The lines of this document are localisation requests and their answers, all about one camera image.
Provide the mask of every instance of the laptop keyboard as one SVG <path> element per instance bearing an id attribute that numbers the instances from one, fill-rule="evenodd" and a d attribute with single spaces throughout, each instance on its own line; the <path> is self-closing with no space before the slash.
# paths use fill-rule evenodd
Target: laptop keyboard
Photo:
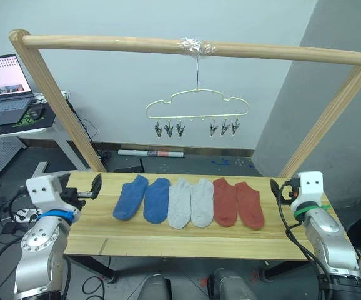
<path id="1" fill-rule="evenodd" d="M 0 102 L 0 113 L 4 111 L 17 111 L 24 109 L 29 102 L 29 98 L 10 100 L 10 101 L 1 101 Z"/>

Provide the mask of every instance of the laptop screen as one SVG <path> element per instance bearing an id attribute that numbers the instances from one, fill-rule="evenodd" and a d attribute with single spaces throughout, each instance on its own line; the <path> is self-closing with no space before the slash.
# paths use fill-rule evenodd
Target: laptop screen
<path id="1" fill-rule="evenodd" d="M 15 54 L 0 56 L 0 96 L 31 92 Z"/>

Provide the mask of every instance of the floor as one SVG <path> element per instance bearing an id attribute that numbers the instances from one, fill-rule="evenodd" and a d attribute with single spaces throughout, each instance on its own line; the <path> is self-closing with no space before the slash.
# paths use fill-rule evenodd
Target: floor
<path id="1" fill-rule="evenodd" d="M 177 157 L 141 157 L 147 173 L 177 173 L 177 174 L 222 174 L 241 176 L 260 176 L 247 157 L 221 156 L 186 156 Z M 10 198 L 18 186 L 32 176 L 39 161 L 49 161 L 47 172 L 65 171 L 73 165 L 60 149 L 30 147 L 21 151 L 0 177 L 0 196 Z M 112 153 L 106 162 L 106 168 L 113 171 L 139 165 L 139 157 L 118 156 Z M 29 208 L 28 198 L 16 201 L 14 210 Z M 345 228 L 361 216 L 361 201 L 354 206 L 337 210 Z M 11 240 L 9 236 L 1 236 L 3 241 Z M 14 289 L 14 268 L 21 257 L 18 245 L 6 251 L 0 259 L 0 284 L 10 274 L 9 279 L 0 288 L 1 299 L 12 299 Z M 182 259 L 182 258 L 151 258 L 151 257 L 95 257 L 101 263 L 121 271 L 121 276 L 115 284 L 105 284 L 106 300 L 137 299 L 142 283 L 148 275 L 161 273 L 171 280 L 172 295 L 178 299 L 208 299 L 207 276 L 217 268 L 227 268 L 242 276 L 258 299 L 316 299 L 317 280 L 311 268 L 307 267 L 297 272 L 286 274 L 270 284 L 261 282 L 257 277 L 260 268 L 275 266 L 277 261 L 248 261 L 236 259 Z M 72 263 L 72 278 L 69 287 L 68 300 L 85 299 L 82 284 L 93 276 L 93 273 Z M 85 291 L 93 291 L 98 281 L 93 279 L 85 284 Z M 102 289 L 95 293 L 101 296 Z"/>

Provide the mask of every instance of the laptop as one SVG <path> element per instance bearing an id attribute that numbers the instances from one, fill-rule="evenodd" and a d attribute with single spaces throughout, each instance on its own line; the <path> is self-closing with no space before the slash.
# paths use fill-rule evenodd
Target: laptop
<path id="1" fill-rule="evenodd" d="M 16 123 L 33 100 L 15 54 L 0 56 L 0 125 Z"/>

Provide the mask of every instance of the wooden table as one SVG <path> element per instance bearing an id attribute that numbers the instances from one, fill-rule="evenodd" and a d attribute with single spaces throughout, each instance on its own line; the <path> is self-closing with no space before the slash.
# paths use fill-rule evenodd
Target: wooden table
<path id="1" fill-rule="evenodd" d="M 68 187 L 88 191 L 95 175 L 93 172 L 73 171 Z M 81 218 L 71 226 L 67 254 L 107 256 L 165 256 L 234 259 L 305 260 L 300 250 L 285 236 L 285 228 L 279 216 L 274 195 L 270 190 L 270 178 L 226 176 L 229 184 L 245 181 L 252 189 L 260 191 L 260 201 L 265 226 L 253 230 L 238 217 L 236 224 L 224 228 L 215 221 L 207 228 L 197 228 L 190 222 L 184 229 L 176 230 L 167 221 L 158 225 L 148 223 L 143 217 L 143 202 L 136 215 L 129 221 L 112 217 L 112 211 L 121 194 L 122 185 L 134 180 L 134 173 L 102 173 L 99 197 L 87 200 Z M 201 177 L 214 181 L 219 176 L 143 174 L 149 184 L 158 177 L 167 178 L 174 184 L 179 177 L 196 184 Z M 279 185 L 285 178 L 276 178 Z M 322 204 L 329 204 L 326 195 Z M 329 213 L 337 219 L 332 208 Z M 284 206 L 289 224 L 295 224 L 290 208 Z M 296 238 L 308 249 L 312 246 L 305 237 L 303 227 L 293 229 Z"/>

